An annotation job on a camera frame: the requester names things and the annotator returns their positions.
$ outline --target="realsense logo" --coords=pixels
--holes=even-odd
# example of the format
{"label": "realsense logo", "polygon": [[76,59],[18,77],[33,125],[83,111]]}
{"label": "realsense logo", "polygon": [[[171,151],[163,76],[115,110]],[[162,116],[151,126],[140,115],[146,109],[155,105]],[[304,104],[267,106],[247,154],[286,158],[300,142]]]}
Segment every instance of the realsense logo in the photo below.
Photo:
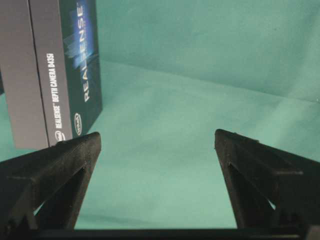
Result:
{"label": "realsense logo", "polygon": [[88,66],[87,66],[87,32],[86,32],[86,21],[84,18],[84,6],[77,3],[77,26],[78,26],[78,37],[79,37],[79,51],[81,55],[81,61],[83,62],[81,68],[81,78],[83,82],[83,94],[84,102],[86,103],[89,96],[89,81],[88,81]]}
{"label": "realsense logo", "polygon": [[82,122],[81,122],[81,116],[79,113],[76,113],[74,115],[74,127],[75,127],[76,134],[80,136],[82,133]]}

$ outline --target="product box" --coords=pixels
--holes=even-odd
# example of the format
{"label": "product box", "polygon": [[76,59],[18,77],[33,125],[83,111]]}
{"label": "product box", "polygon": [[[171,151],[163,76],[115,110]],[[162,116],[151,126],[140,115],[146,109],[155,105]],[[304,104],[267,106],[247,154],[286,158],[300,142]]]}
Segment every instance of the product box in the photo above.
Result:
{"label": "product box", "polygon": [[4,86],[2,85],[2,78],[1,78],[1,72],[0,72],[0,95],[4,93]]}
{"label": "product box", "polygon": [[96,1],[1,0],[0,20],[16,146],[42,149],[86,134],[102,110]]}

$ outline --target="blue graphic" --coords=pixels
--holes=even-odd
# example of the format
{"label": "blue graphic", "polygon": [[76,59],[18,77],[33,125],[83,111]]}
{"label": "blue graphic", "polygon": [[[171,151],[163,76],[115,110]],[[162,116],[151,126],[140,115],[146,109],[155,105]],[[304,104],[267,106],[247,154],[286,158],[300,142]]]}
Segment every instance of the blue graphic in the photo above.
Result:
{"label": "blue graphic", "polygon": [[94,35],[90,18],[88,0],[78,0],[75,10],[70,12],[73,34],[63,41],[65,54],[73,59],[73,67],[84,71],[92,61],[95,51]]}

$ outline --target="green backdrop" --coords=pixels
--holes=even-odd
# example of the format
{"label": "green backdrop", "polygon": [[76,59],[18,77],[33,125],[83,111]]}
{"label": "green backdrop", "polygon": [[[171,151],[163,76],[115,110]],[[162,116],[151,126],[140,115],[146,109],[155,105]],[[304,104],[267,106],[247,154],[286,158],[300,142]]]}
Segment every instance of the green backdrop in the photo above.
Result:
{"label": "green backdrop", "polygon": [[[77,228],[234,228],[218,128],[320,159],[319,0],[97,0],[102,137]],[[14,148],[0,97],[1,157]]]}

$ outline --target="intel logo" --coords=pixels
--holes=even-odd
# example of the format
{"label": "intel logo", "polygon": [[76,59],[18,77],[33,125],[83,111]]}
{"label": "intel logo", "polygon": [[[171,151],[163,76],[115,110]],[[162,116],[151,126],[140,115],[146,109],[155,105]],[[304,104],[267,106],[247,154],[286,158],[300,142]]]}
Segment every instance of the intel logo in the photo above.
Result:
{"label": "intel logo", "polygon": [[61,141],[65,141],[66,140],[65,134],[63,132],[59,131],[59,130],[55,131],[54,136],[55,136],[55,139],[56,139],[57,142],[61,142]]}
{"label": "intel logo", "polygon": [[81,116],[79,113],[76,113],[74,115],[74,127],[75,127],[76,134],[80,136],[82,133],[82,122],[81,122]]}

